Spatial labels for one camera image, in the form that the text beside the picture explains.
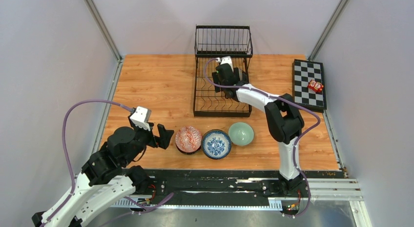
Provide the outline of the black cream patterned bowl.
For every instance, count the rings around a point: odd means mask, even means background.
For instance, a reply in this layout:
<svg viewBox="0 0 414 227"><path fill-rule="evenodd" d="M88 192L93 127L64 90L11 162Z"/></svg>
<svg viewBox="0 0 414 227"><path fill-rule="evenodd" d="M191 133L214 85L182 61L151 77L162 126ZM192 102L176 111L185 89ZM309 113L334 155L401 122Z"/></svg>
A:
<svg viewBox="0 0 414 227"><path fill-rule="evenodd" d="M234 72L235 72L237 80L238 80L237 83L241 83L241 85L249 83L248 75L245 71L243 71L242 69L236 67L234 69Z"/></svg>

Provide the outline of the black wire dish rack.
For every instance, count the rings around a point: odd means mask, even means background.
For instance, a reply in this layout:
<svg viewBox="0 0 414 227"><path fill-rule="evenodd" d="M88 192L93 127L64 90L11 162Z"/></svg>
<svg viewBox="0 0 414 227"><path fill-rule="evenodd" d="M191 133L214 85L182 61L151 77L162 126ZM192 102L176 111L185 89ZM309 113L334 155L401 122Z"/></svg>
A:
<svg viewBox="0 0 414 227"><path fill-rule="evenodd" d="M237 84L249 82L251 31L242 25L195 27L195 117L249 117L252 107L236 100Z"/></svg>

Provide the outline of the blue floral bowl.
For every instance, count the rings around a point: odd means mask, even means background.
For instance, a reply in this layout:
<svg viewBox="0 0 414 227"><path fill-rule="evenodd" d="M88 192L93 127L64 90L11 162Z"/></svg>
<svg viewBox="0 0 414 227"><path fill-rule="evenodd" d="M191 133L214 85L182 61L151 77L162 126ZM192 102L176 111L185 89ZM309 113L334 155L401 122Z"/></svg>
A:
<svg viewBox="0 0 414 227"><path fill-rule="evenodd" d="M231 152L230 137L220 129L209 130L203 135L201 149L211 159L223 159Z"/></svg>

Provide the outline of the pale green bowl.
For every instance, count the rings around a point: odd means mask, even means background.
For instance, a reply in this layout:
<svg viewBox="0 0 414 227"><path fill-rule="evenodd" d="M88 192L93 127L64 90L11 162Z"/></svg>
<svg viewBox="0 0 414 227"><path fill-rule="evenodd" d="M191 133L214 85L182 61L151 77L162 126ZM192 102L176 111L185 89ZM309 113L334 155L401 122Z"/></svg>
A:
<svg viewBox="0 0 414 227"><path fill-rule="evenodd" d="M228 135L233 144L238 146L246 146L254 139L253 128L244 122L236 122L228 129Z"/></svg>

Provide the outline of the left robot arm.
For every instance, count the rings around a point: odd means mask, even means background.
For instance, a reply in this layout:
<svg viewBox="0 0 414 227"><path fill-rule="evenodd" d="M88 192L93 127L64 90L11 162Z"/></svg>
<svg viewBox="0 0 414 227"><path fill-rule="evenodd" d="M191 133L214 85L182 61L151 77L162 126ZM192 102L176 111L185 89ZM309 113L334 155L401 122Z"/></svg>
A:
<svg viewBox="0 0 414 227"><path fill-rule="evenodd" d="M82 166L74 188L49 210L32 216L36 227L84 227L117 200L145 194L153 182L141 166L123 172L147 146L168 148L174 130L157 125L159 136L137 126L123 126L107 138L101 149Z"/></svg>

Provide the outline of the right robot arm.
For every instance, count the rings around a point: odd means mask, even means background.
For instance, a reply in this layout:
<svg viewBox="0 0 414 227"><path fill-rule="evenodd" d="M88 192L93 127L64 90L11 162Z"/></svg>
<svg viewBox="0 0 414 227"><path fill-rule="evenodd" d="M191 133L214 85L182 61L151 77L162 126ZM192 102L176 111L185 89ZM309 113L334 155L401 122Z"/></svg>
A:
<svg viewBox="0 0 414 227"><path fill-rule="evenodd" d="M236 70L228 63L216 67L212 74L227 98L249 104L266 115L270 135L278 142L280 155L279 190L284 196L292 196L298 191L303 180L300 173L298 139L304 127L304 120L292 102L290 94L272 95L254 88L239 79Z"/></svg>

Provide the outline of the red patterned bowl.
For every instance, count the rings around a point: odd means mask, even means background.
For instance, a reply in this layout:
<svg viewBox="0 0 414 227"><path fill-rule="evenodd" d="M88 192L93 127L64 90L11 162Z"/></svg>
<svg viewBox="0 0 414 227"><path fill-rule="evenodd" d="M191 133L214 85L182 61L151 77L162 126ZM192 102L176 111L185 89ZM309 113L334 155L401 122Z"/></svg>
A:
<svg viewBox="0 0 414 227"><path fill-rule="evenodd" d="M193 126L184 126L176 133L175 145L181 153L191 155L201 149L202 138L199 129Z"/></svg>

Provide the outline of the black white checkerboard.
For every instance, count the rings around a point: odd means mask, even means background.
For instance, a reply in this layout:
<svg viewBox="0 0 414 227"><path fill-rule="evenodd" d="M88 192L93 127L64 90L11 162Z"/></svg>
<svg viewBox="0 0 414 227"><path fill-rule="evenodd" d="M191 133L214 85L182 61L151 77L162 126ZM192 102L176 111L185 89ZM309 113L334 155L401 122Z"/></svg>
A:
<svg viewBox="0 0 414 227"><path fill-rule="evenodd" d="M327 109L324 66L295 59L292 63L292 96L297 105L314 112Z"/></svg>

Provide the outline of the small red toy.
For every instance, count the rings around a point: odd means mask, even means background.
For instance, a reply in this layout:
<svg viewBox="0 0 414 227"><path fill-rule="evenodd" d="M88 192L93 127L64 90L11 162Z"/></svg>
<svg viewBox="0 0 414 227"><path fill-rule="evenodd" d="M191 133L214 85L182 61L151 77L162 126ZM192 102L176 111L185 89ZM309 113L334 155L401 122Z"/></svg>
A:
<svg viewBox="0 0 414 227"><path fill-rule="evenodd" d="M314 91L315 93L322 93L324 85L321 82L311 79L308 83L308 89Z"/></svg>

